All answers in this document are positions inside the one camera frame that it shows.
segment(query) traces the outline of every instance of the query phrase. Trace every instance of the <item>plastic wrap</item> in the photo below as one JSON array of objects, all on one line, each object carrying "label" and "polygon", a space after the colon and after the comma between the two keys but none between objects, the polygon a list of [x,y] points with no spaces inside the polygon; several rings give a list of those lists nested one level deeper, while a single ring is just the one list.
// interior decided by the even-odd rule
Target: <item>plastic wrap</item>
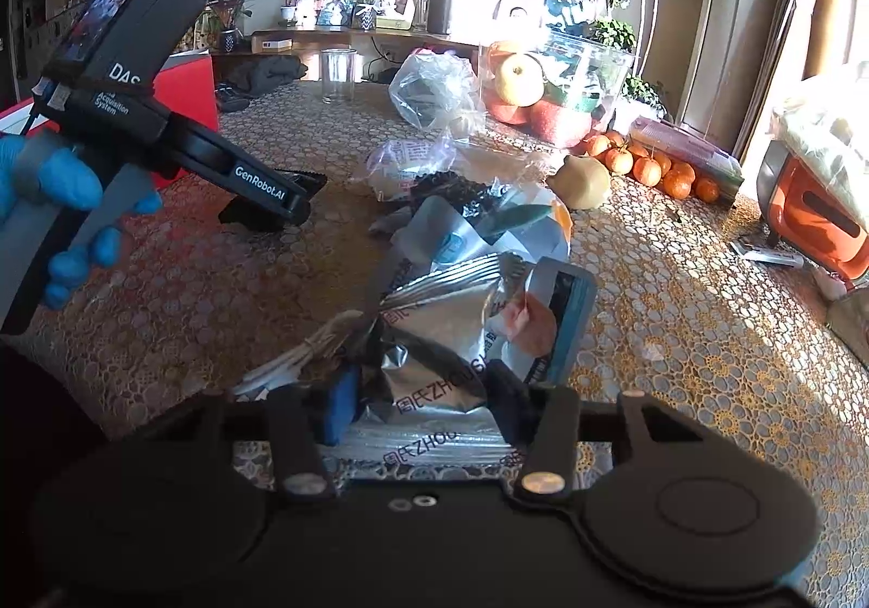
[{"label": "plastic wrap", "polygon": [[389,97],[414,128],[441,130],[466,140],[486,127],[480,82],[467,59],[420,50],[404,60]]},{"label": "plastic wrap", "polygon": [[772,111],[772,133],[869,231],[869,61],[814,76]]},{"label": "plastic wrap", "polygon": [[455,160],[455,146],[448,138],[436,141],[386,141],[368,155],[353,175],[374,190],[378,201],[410,197],[410,187],[427,174],[449,170]]}]

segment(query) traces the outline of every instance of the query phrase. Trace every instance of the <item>table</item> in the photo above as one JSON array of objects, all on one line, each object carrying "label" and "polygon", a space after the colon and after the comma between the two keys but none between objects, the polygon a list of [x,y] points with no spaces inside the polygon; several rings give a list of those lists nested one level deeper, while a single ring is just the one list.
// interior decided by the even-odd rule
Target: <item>table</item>
[{"label": "table", "polygon": [[[128,221],[127,265],[95,274],[66,309],[41,311],[10,343],[117,437],[203,387],[230,385],[359,304],[387,246],[367,234],[383,207],[349,177],[381,141],[419,134],[384,86],[356,89],[352,109],[324,106],[316,85],[297,83],[223,116],[224,134],[271,166],[329,176],[304,226],[279,235],[222,226],[229,196],[185,178],[164,192],[162,213]],[[494,124],[481,139],[546,151]],[[590,400],[648,391],[794,474],[823,522],[803,590],[820,606],[866,605],[869,374],[824,327],[810,276],[730,252],[729,239],[757,228],[753,202],[689,200],[677,217],[633,180],[613,187],[605,206],[574,214],[572,260],[600,292],[570,384]],[[606,447],[580,445],[578,469],[594,482]]]}]

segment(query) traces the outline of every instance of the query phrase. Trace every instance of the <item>apple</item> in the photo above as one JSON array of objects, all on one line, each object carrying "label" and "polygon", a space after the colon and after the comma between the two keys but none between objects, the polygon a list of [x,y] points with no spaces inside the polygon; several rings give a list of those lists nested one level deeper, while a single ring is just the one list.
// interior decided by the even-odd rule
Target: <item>apple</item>
[{"label": "apple", "polygon": [[511,106],[533,106],[545,86],[543,68],[528,54],[512,54],[494,70],[494,88]]},{"label": "apple", "polygon": [[563,149],[579,145],[591,126],[590,113],[558,106],[548,100],[531,106],[531,128],[537,137],[555,147]]},{"label": "apple", "polygon": [[486,104],[489,115],[501,123],[506,123],[507,125],[525,125],[531,119],[529,108],[511,106],[510,103],[504,103],[497,93],[489,89],[483,90],[483,103]]}]

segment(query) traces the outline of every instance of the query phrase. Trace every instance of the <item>hand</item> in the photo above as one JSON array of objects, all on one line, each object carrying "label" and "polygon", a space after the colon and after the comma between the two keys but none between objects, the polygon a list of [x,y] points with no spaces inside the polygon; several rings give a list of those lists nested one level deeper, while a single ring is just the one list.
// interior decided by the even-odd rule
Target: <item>hand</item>
[{"label": "hand", "polygon": [[[0,138],[0,223],[9,217],[18,201],[12,187],[12,164],[24,144],[25,138],[19,135]],[[103,200],[99,178],[68,148],[55,151],[38,176],[42,193],[59,206],[91,211]],[[154,192],[139,201],[132,213],[155,213],[161,206],[160,196]],[[79,245],[55,255],[49,261],[51,281],[45,287],[42,303],[49,309],[61,309],[70,300],[72,291],[87,280],[92,265],[114,267],[120,255],[121,231],[114,226],[103,228],[87,246]]]}]

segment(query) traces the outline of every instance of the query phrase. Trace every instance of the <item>clear glass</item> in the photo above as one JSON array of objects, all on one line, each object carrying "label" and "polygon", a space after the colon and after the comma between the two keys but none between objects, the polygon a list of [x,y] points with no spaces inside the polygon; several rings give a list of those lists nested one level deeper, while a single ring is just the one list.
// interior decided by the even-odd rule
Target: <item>clear glass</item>
[{"label": "clear glass", "polygon": [[353,100],[355,67],[355,49],[320,51],[323,103],[349,103]]}]

